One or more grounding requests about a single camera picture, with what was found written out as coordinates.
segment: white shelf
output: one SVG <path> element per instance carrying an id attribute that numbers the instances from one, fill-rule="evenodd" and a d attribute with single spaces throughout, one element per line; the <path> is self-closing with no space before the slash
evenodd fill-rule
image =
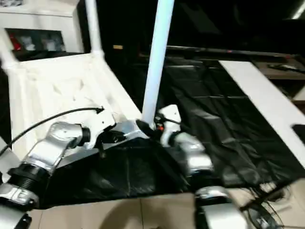
<path id="1" fill-rule="evenodd" d="M 27 0 L 23 5 L 0 7 L 0 13 L 72 17 L 79 0 Z"/>

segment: floor tile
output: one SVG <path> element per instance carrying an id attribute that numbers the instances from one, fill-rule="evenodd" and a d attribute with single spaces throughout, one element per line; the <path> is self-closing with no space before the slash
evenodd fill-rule
<path id="1" fill-rule="evenodd" d="M 83 204 L 82 229 L 142 229 L 139 199 Z"/>
<path id="2" fill-rule="evenodd" d="M 142 199 L 143 229 L 194 229 L 192 194 Z"/>

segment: red object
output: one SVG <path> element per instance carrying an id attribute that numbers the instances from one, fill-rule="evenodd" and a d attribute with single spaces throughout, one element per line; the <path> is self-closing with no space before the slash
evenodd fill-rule
<path id="1" fill-rule="evenodd" d="M 14 46 L 14 50 L 21 50 L 22 46 L 21 44 L 17 41 L 17 39 L 10 34 L 10 41 L 12 42 L 13 46 Z"/>

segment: black fabric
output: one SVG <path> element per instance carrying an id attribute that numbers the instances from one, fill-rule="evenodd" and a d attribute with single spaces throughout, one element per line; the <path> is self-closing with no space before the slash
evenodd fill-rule
<path id="1" fill-rule="evenodd" d="M 142 109 L 148 60 L 109 63 Z M 226 187 L 256 187 L 304 177 L 304 169 L 217 61 L 167 58 L 158 108 L 177 104 Z M 41 208 L 187 192 L 180 170 L 158 144 L 144 139 L 56 170 Z"/>

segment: dark background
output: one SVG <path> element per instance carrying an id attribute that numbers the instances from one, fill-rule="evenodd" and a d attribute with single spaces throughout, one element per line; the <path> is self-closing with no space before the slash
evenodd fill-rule
<path id="1" fill-rule="evenodd" d="M 168 45 L 304 54 L 305 22 L 292 20 L 301 0 L 176 0 Z M 128 59 L 149 52 L 156 0 L 97 0 L 106 54 L 123 45 Z M 90 50 L 84 2 L 79 15 Z"/>

